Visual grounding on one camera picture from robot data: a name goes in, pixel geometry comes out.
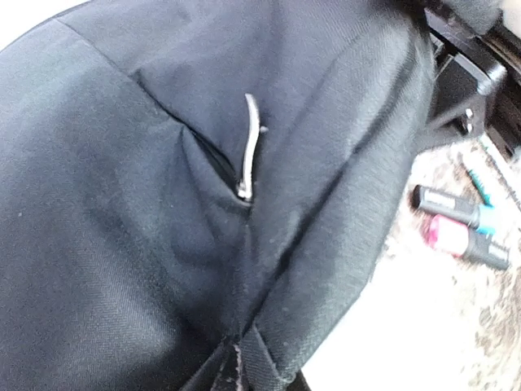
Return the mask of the black student bag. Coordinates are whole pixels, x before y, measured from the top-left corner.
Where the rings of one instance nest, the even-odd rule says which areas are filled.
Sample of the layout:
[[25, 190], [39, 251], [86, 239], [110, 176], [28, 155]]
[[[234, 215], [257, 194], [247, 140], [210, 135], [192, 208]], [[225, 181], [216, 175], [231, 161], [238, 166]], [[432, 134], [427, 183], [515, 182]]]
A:
[[429, 111], [418, 1], [91, 1], [1, 53], [1, 387], [283, 390]]

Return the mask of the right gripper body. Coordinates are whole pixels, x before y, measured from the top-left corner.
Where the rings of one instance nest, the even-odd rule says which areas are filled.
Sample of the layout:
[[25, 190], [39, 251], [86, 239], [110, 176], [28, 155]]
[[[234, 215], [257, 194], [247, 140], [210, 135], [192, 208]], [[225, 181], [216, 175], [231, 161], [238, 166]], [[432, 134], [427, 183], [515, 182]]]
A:
[[499, 152], [520, 152], [520, 40], [501, 24], [478, 36], [442, 7], [426, 11], [436, 60], [427, 146], [489, 136]]

